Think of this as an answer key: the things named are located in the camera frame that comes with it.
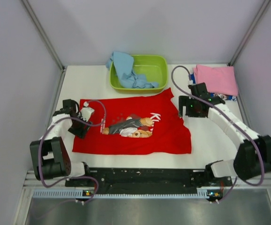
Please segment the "red printed t shirt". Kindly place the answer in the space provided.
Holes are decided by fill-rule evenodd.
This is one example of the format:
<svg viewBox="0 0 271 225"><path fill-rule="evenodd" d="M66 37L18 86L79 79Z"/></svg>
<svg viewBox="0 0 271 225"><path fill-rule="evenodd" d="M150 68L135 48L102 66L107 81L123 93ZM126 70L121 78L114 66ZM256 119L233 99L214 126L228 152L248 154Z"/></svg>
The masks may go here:
<svg viewBox="0 0 271 225"><path fill-rule="evenodd" d="M94 109L84 138L76 137L73 152L99 155L147 155L154 152L190 154L191 133L166 89L154 96L101 99Z"/></svg>

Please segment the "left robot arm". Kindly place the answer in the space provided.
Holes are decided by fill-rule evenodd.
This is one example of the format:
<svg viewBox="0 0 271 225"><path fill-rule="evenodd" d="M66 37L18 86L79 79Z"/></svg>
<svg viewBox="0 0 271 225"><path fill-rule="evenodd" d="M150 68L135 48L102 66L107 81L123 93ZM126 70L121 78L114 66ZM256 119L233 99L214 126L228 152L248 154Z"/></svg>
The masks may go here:
<svg viewBox="0 0 271 225"><path fill-rule="evenodd" d="M80 185L87 186L92 179L88 166L85 162L71 162L64 139L67 134L84 138L90 127L73 118L91 124L89 119L95 110L88 105L80 110L79 104L71 99L63 100L62 104L62 108L53 114L48 134L30 144L35 177L37 180L40 180L40 174L45 180L75 177Z"/></svg>

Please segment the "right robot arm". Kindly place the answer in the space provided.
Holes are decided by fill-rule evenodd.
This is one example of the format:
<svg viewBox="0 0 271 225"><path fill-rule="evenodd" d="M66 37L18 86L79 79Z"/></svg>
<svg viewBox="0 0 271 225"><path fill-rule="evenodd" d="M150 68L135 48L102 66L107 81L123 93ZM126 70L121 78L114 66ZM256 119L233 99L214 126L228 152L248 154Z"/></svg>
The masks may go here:
<svg viewBox="0 0 271 225"><path fill-rule="evenodd" d="M247 127L219 96L212 96L205 83L189 85L190 94L179 96L179 115L208 118L232 141L234 159L209 163L204 180L214 186L222 177L237 176L241 180L271 172L271 137L260 135Z"/></svg>

